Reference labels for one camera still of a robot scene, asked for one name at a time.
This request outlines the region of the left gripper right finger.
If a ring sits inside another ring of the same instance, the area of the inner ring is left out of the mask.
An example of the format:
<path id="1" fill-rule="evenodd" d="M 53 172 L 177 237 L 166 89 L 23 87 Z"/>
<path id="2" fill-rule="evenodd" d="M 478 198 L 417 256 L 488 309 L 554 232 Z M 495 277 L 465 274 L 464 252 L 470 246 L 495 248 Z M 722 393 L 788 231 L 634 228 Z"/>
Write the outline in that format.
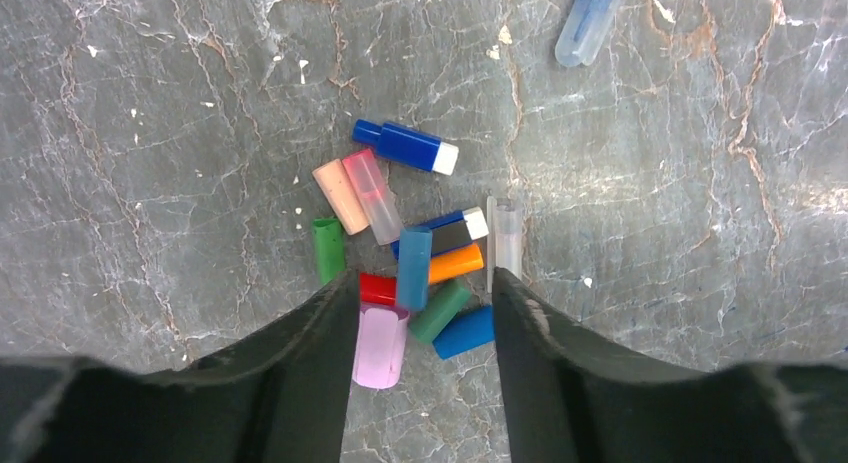
<path id="1" fill-rule="evenodd" d="M 493 277 L 516 462 L 843 462 L 847 367 L 753 361 L 714 372 L 617 344 L 510 271 Z"/>

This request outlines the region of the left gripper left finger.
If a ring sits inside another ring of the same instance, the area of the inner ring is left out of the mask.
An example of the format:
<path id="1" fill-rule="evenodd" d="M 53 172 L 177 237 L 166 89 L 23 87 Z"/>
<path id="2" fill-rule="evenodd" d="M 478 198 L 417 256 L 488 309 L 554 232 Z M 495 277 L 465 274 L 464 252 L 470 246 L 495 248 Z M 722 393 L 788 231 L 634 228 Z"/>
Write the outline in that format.
<path id="1" fill-rule="evenodd" d="M 336 462 L 359 323 L 353 271 L 179 370 L 1 361 L 5 462 Z"/>

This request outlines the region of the red pen cap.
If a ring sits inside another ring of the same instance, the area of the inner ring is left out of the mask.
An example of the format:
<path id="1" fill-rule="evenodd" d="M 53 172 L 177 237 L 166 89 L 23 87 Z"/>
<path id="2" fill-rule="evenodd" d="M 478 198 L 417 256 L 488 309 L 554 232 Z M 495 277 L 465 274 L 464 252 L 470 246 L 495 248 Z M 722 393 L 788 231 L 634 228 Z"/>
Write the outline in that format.
<path id="1" fill-rule="evenodd" d="M 363 303 L 396 305 L 396 279 L 370 273 L 359 274 L 359 292 Z"/>

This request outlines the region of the dark green pen cap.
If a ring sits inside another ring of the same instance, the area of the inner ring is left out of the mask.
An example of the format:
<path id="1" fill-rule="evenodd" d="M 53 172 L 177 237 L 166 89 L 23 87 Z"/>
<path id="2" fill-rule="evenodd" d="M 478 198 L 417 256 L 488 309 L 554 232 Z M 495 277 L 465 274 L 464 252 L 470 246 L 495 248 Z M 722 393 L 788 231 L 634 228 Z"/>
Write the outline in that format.
<path id="1" fill-rule="evenodd" d="M 449 280 L 428 299 L 425 309 L 414 316 L 408 326 L 409 333 L 421 343 L 432 343 L 470 297 L 471 291 L 459 280 Z"/>

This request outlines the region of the orange marker cap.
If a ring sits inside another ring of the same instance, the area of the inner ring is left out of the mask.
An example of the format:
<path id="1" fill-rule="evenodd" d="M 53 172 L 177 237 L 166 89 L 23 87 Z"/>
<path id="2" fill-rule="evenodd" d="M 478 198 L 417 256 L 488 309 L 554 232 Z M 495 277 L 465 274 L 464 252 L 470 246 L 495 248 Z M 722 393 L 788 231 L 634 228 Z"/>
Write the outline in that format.
<path id="1" fill-rule="evenodd" d="M 430 260 L 429 285 L 438 284 L 484 267 L 483 254 L 477 243 L 452 250 Z"/>

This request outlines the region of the grey clear pen cap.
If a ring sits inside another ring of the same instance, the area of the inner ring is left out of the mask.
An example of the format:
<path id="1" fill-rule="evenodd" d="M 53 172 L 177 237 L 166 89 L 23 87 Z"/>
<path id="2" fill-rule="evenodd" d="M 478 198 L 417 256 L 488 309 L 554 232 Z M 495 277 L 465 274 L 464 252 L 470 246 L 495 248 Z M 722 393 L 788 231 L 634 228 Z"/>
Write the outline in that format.
<path id="1" fill-rule="evenodd" d="M 524 205 L 520 200 L 487 197 L 486 291 L 492 293 L 494 269 L 522 277 Z"/>

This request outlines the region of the light blue pen cap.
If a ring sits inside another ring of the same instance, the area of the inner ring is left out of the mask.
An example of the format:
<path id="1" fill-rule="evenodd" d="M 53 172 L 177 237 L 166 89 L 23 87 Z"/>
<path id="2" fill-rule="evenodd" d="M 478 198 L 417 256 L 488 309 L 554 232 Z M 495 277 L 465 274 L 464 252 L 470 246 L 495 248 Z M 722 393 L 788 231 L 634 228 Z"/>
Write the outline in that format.
<path id="1" fill-rule="evenodd" d="M 404 228 L 400 233 L 396 304 L 420 312 L 427 304 L 432 231 L 423 226 Z"/>

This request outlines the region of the dark blue clip cap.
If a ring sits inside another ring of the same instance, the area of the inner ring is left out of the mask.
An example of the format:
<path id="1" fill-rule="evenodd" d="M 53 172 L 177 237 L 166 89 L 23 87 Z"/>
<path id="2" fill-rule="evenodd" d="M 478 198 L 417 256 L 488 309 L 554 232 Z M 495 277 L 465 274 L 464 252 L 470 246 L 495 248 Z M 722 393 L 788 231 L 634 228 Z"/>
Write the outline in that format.
<path id="1" fill-rule="evenodd" d="M 407 227 L 400 239 L 390 244 L 390 248 L 396 259 L 410 250 L 424 255 L 425 249 L 430 249 L 429 257 L 436 257 L 467 247 L 488 234 L 482 209 L 472 207 Z"/>

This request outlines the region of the pink translucent pen cap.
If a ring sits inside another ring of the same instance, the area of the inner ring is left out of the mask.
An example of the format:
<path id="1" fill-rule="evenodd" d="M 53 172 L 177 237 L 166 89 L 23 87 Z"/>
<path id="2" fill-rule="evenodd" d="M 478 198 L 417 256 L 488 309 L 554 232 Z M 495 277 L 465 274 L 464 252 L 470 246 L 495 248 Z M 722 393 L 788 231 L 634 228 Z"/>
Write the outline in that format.
<path id="1" fill-rule="evenodd" d="M 343 158 L 342 164 L 377 243 L 396 241 L 403 223 L 374 152 L 370 148 L 361 150 Z"/>

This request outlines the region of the orange pen cap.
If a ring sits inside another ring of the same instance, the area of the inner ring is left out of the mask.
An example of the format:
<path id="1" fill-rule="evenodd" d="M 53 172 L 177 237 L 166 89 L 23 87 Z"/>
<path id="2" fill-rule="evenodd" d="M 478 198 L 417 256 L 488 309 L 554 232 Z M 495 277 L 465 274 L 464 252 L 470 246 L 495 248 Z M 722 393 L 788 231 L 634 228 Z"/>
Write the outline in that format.
<path id="1" fill-rule="evenodd" d="M 315 168 L 312 175 L 348 235 L 369 227 L 369 221 L 340 159 Z"/>

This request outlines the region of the dark blue white-ended cap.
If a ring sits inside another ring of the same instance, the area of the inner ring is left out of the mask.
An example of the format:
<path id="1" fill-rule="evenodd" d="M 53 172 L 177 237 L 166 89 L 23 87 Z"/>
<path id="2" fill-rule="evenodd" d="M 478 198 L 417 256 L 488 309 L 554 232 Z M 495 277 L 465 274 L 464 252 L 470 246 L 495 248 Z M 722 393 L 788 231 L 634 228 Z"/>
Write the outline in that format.
<path id="1" fill-rule="evenodd" d="M 442 175 L 453 174 L 459 157 L 457 146 L 393 122 L 376 124 L 358 119 L 352 139 L 372 148 L 378 157 Z"/>

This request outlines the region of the clear capped blue pen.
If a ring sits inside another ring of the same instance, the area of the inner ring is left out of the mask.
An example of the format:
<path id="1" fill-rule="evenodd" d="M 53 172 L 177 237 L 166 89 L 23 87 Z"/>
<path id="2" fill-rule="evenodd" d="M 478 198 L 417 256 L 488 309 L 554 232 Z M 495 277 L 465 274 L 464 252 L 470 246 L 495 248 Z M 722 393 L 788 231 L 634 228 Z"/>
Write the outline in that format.
<path id="1" fill-rule="evenodd" d="M 588 66 L 596 58 L 623 0 L 574 0 L 554 48 L 564 67 Z"/>

